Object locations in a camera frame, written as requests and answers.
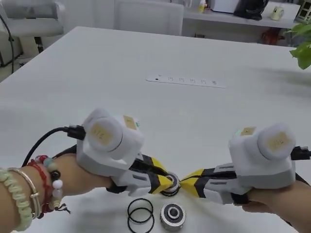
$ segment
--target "outlet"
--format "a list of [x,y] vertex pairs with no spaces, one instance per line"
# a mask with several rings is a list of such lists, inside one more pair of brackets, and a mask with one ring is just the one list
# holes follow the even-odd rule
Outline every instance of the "outlet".
[[175,83],[175,84],[183,84],[183,85],[192,85],[192,86],[209,86],[209,87],[217,87],[217,88],[225,88],[224,85],[219,84],[217,81],[212,81],[208,79],[196,79],[196,78],[180,78],[180,77],[172,77],[165,75],[153,75],[150,76],[147,81],[157,82],[157,83]]

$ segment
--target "robotic hand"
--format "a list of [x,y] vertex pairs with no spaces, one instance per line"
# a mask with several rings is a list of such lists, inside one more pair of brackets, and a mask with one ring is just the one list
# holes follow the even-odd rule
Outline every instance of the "robotic hand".
[[140,152],[144,138],[132,117],[112,117],[97,109],[84,121],[83,128],[83,140],[77,140],[76,146],[62,154],[74,152],[79,166],[92,174],[111,177],[109,192],[128,191],[129,196],[137,197],[173,185],[161,163]]
[[260,130],[237,131],[229,141],[232,163],[201,169],[185,177],[180,185],[199,198],[220,204],[247,204],[252,188],[278,189],[296,179],[295,160],[310,158],[310,152],[295,148],[295,137],[285,124]]

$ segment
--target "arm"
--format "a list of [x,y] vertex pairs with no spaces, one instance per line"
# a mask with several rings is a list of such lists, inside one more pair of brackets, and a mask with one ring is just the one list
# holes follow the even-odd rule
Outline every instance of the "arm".
[[[64,196],[73,196],[87,193],[96,187],[110,187],[111,180],[109,178],[92,175],[76,164],[74,154],[67,154],[55,160],[58,169],[61,172],[63,181]],[[39,192],[40,203],[43,203],[44,188],[43,182],[38,171],[30,166],[23,167],[22,170],[30,177]],[[46,173],[49,185],[51,181],[50,175],[42,166],[42,170]],[[27,197],[31,194],[31,189],[23,177],[13,172],[14,178],[23,188],[23,192]],[[10,233],[19,225],[19,213],[16,208],[12,195],[7,191],[6,187],[0,183],[0,226],[2,233]]]
[[247,212],[273,213],[290,222],[300,233],[311,232],[311,187],[296,181],[279,190],[252,190],[253,203],[243,206]]

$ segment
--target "black appliance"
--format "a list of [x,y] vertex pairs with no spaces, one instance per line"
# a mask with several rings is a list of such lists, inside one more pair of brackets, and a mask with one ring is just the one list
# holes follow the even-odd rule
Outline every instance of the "black appliance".
[[240,0],[233,15],[254,19],[262,20],[262,12],[266,8],[269,0]]

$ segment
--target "bearing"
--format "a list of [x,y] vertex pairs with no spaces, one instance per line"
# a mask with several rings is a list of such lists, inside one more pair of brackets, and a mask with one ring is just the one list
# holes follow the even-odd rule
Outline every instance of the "bearing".
[[166,197],[173,197],[179,192],[180,180],[178,176],[172,172],[169,172],[169,174],[166,177],[173,182],[173,185],[169,187],[168,189],[162,191],[161,194]]
[[186,212],[178,204],[166,204],[160,213],[160,222],[164,229],[170,232],[179,231],[186,221]]

